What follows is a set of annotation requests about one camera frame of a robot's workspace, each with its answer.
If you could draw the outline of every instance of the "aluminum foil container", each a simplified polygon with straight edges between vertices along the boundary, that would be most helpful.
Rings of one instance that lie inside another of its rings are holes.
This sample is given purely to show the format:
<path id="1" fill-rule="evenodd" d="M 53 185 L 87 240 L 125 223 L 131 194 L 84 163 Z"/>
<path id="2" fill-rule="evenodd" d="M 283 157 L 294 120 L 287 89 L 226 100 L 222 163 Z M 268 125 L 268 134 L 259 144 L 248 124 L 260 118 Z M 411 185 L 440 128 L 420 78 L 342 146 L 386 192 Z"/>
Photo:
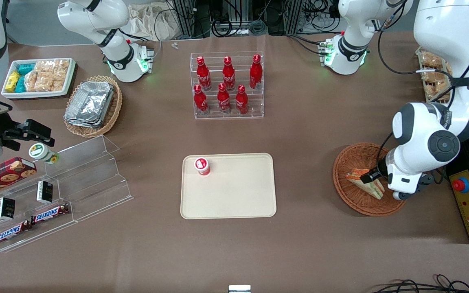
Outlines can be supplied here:
<path id="1" fill-rule="evenodd" d="M 86 81 L 76 91 L 64 119 L 72 125 L 100 128 L 113 96 L 108 82 Z"/>

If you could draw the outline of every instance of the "brown table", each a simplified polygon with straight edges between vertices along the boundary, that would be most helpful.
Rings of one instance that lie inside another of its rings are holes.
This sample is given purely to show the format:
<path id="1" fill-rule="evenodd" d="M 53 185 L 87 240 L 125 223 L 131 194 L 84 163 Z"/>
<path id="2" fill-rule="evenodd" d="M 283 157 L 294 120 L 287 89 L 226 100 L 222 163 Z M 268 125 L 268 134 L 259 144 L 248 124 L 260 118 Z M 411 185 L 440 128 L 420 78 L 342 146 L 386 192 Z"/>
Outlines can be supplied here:
<path id="1" fill-rule="evenodd" d="M 415 68 L 411 33 L 386 33 L 384 41 L 392 67 Z M 107 137 L 121 148 L 119 171 L 135 199 L 0 254 L 0 293 L 204 293 L 225 292 L 230 284 L 250 284 L 255 293 L 364 293 L 394 279 L 433 284 L 437 273 L 469 283 L 469 245 L 448 184 L 427 188 L 385 218 L 354 212 L 333 186 L 333 161 L 345 146 L 381 143 L 394 113 L 405 102 L 423 99 L 418 76 L 392 74 L 380 63 L 376 40 L 352 76 L 321 68 L 315 54 L 286 37 L 178 44 L 179 50 L 164 45 L 153 74 L 120 84 L 123 109 Z M 265 52 L 265 117 L 197 122 L 190 53 L 231 50 Z M 80 66 L 76 84 L 110 74 L 94 45 L 11 45 L 10 52 L 11 60 L 72 57 Z M 16 121 L 33 118 L 52 128 L 54 149 L 84 141 L 64 126 L 66 99 L 13 105 Z M 23 143 L 17 154 L 26 157 L 30 145 Z M 274 217 L 180 216 L 184 157 L 251 152 L 274 158 Z"/>

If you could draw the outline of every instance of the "clear acrylic shelf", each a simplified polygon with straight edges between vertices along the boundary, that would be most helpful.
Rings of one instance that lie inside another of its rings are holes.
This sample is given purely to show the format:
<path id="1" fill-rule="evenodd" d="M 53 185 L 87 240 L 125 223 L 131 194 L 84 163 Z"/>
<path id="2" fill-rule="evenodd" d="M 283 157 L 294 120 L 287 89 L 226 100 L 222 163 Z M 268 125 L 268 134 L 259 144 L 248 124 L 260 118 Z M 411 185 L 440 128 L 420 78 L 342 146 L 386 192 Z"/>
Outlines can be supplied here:
<path id="1" fill-rule="evenodd" d="M 253 90 L 249 87 L 249 70 L 253 64 L 253 56 L 259 54 L 262 56 L 262 89 Z M 197 77 L 197 57 L 204 58 L 207 68 L 210 70 L 212 88 L 210 91 L 204 91 L 207 97 L 207 104 L 209 105 L 210 112 L 207 115 L 198 115 L 197 106 L 194 103 L 193 86 L 199 83 Z M 224 57 L 230 56 L 233 68 L 236 71 L 236 87 L 233 91 L 229 91 L 229 102 L 231 104 L 231 113 L 223 114 L 220 112 L 218 106 L 218 84 L 223 82 L 222 70 L 224 68 Z M 264 55 L 262 51 L 246 51 L 246 52 L 203 52 L 192 53 L 190 60 L 191 71 L 191 102 L 193 104 L 193 112 L 195 119 L 254 119 L 262 118 L 264 116 L 264 89 L 265 89 L 265 65 Z M 236 112 L 236 94 L 239 85 L 245 86 L 245 92 L 248 97 L 248 113 L 240 116 Z"/>
<path id="2" fill-rule="evenodd" d="M 31 230 L 3 241 L 0 252 L 11 251 L 133 199 L 128 182 L 119 174 L 112 156 L 117 150 L 117 145 L 109 139 L 98 136 L 60 151 L 59 161 L 53 165 L 35 161 L 37 175 L 0 191 L 0 197 L 15 200 L 14 219 L 0 220 L 0 232 L 61 204 L 69 204 L 70 209 L 70 213 L 36 224 Z M 36 201 L 40 180 L 54 185 L 52 204 Z"/>

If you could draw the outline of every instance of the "red cookie box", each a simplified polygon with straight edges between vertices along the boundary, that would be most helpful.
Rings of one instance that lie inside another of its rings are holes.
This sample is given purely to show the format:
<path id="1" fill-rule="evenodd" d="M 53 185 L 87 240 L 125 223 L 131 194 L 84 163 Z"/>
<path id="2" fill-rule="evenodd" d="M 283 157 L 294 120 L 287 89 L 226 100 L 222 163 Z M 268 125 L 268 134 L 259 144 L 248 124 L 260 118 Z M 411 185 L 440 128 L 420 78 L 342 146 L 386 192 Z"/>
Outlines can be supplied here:
<path id="1" fill-rule="evenodd" d="M 14 157 L 0 164 L 0 190 L 35 175 L 35 164 L 20 157 Z"/>

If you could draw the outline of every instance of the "yellow snack package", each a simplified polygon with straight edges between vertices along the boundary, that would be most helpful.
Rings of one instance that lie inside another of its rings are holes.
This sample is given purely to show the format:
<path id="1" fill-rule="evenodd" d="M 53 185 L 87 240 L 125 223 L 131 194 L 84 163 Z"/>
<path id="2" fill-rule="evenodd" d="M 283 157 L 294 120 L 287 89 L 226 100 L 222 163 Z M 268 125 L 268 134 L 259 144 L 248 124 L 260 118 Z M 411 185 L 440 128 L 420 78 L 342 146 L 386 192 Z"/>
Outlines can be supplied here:
<path id="1" fill-rule="evenodd" d="M 19 80 L 19 73 L 17 71 L 14 71 L 10 74 L 8 77 L 8 81 L 5 84 L 5 91 L 9 93 L 13 93 L 15 91 L 15 86 L 17 85 L 17 81 Z"/>

